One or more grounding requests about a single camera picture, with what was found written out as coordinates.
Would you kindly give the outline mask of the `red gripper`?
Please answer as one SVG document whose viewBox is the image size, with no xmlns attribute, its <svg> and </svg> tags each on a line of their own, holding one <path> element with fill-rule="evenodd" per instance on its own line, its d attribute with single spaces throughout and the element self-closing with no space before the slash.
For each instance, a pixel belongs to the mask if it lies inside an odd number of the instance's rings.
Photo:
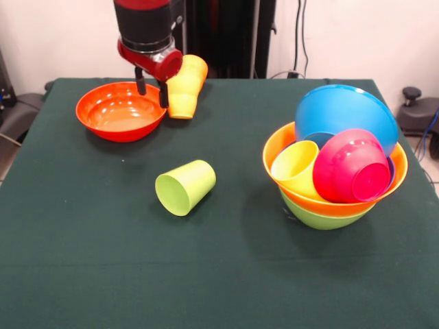
<svg viewBox="0 0 439 329">
<path fill-rule="evenodd" d="M 146 95 L 146 85 L 143 71 L 158 80 L 159 102 L 161 108 L 169 107 L 167 80 L 175 76 L 182 66 L 182 52 L 176 48 L 175 41 L 158 51 L 148 53 L 127 48 L 120 38 L 117 43 L 119 55 L 135 66 L 134 74 L 137 90 L 140 95 Z"/>
</svg>

